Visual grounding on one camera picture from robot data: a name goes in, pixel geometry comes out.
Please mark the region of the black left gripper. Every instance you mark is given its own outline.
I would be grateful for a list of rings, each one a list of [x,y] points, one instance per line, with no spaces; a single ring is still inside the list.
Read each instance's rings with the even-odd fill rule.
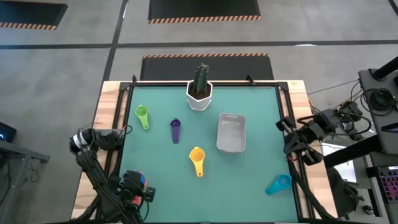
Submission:
[[[127,170],[119,185],[122,203],[126,211],[140,215],[146,204],[146,215],[149,214],[149,204],[154,201],[156,188],[150,187],[143,172]]]

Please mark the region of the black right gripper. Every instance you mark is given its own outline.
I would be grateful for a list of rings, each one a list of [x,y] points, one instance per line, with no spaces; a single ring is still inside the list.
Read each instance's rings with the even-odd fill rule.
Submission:
[[[324,133],[318,124],[304,124],[299,129],[294,129],[294,120],[286,116],[276,122],[279,131],[286,132],[284,136],[284,154],[295,153],[298,157],[303,155],[306,165],[312,166],[320,163],[322,155],[310,147],[310,144],[317,141]]]

